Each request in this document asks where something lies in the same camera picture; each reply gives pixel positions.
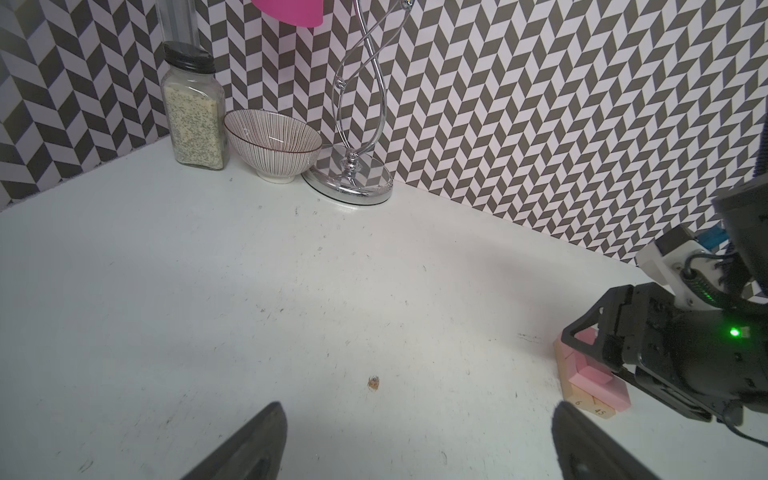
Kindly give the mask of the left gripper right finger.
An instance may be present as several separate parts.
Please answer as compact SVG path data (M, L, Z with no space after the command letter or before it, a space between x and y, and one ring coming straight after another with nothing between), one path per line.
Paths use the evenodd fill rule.
M659 479L571 403L557 405L551 432L564 479Z

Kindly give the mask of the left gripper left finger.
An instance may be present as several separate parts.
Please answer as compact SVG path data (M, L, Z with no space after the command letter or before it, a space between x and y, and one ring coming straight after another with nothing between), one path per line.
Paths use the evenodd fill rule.
M286 413L280 402L272 402L182 479L276 479L287 433Z

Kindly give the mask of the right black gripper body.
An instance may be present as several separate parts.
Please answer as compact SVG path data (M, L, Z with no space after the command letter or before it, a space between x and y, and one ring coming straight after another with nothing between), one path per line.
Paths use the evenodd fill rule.
M652 283L611 293L611 364L622 380L694 420L739 423L745 409L766 413L766 316L681 310Z

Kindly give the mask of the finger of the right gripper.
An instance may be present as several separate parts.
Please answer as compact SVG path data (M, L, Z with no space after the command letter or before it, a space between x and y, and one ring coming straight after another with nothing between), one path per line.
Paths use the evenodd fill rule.
M607 290L585 314L563 329L561 341L612 372L620 372L624 368L624 340L617 328L621 310L629 304L632 293L630 285Z

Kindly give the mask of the natural wood block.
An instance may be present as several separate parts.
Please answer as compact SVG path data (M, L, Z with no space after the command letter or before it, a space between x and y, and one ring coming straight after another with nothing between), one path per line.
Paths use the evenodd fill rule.
M563 399L579 409L591 411L595 406L593 397L571 383L571 378L578 372L576 352L566 346L560 338L553 342L553 346Z
M616 415L616 410L614 408L590 395L577 399L574 405L577 408L602 419L610 419Z

